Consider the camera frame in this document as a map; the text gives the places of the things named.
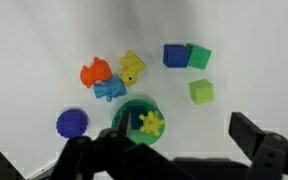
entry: blue ball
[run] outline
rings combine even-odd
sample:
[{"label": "blue ball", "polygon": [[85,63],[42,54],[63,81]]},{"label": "blue ball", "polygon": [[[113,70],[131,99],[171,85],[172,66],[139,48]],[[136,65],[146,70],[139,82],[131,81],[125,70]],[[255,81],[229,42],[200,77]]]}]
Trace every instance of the blue ball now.
[{"label": "blue ball", "polygon": [[88,116],[80,109],[64,111],[57,119],[57,132],[65,138],[81,136],[87,129]]}]

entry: white surface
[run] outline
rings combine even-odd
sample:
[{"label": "white surface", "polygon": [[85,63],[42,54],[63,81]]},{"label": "white surface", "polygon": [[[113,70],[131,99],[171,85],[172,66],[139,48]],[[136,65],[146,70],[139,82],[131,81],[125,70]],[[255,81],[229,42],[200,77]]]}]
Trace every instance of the white surface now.
[{"label": "white surface", "polygon": [[[166,42],[212,49],[207,70],[166,69],[160,63]],[[147,71],[128,96],[95,99],[81,86],[81,66],[101,56],[117,72],[128,49]],[[214,84],[216,101],[196,106],[188,83],[202,78]],[[288,137],[288,1],[0,1],[0,149],[25,177],[60,153],[58,113],[85,109],[94,138],[137,95],[155,99],[166,116],[154,148],[169,158],[247,162],[226,133],[232,111]]]}]

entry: white backdrop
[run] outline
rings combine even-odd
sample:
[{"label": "white backdrop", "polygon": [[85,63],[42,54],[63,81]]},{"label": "white backdrop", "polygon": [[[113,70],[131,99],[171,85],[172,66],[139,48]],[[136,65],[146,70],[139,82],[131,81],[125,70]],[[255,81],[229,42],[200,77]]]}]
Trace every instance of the white backdrop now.
[{"label": "white backdrop", "polygon": [[[206,71],[170,70],[162,45],[213,50]],[[113,71],[133,49],[146,72],[127,96],[97,100],[79,81],[94,56]],[[188,83],[207,78],[216,101],[197,106]],[[69,107],[90,117],[87,135],[109,127],[121,103],[149,96],[166,117],[153,147],[175,156],[248,163],[227,135],[232,111],[288,138],[288,1],[0,1],[0,150],[25,177],[52,164],[65,143],[56,118]]]}]

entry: green container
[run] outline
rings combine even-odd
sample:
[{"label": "green container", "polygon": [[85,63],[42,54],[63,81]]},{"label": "green container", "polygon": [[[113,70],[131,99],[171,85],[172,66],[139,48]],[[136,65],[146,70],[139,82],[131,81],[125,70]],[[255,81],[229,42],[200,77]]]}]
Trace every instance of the green container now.
[{"label": "green container", "polygon": [[[123,111],[130,111],[131,113],[141,113],[145,116],[149,111],[158,111],[159,119],[164,119],[163,114],[160,112],[160,110],[157,108],[157,105],[155,103],[149,103],[145,100],[131,100],[127,103],[123,104],[117,111],[117,113],[114,116],[112,127],[117,127],[120,115]],[[130,139],[133,140],[135,143],[144,143],[147,145],[154,144],[163,134],[165,129],[165,124],[159,129],[160,135],[155,136],[153,133],[143,133],[140,130],[131,130]]]}]

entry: blue animal toy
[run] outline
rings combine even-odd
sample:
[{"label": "blue animal toy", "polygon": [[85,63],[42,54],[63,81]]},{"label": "blue animal toy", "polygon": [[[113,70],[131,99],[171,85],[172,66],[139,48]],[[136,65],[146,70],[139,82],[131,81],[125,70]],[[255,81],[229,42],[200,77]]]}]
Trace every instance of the blue animal toy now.
[{"label": "blue animal toy", "polygon": [[106,101],[111,102],[112,98],[124,96],[127,94],[124,83],[118,75],[113,75],[110,80],[102,81],[101,84],[94,85],[96,98],[106,96]]}]

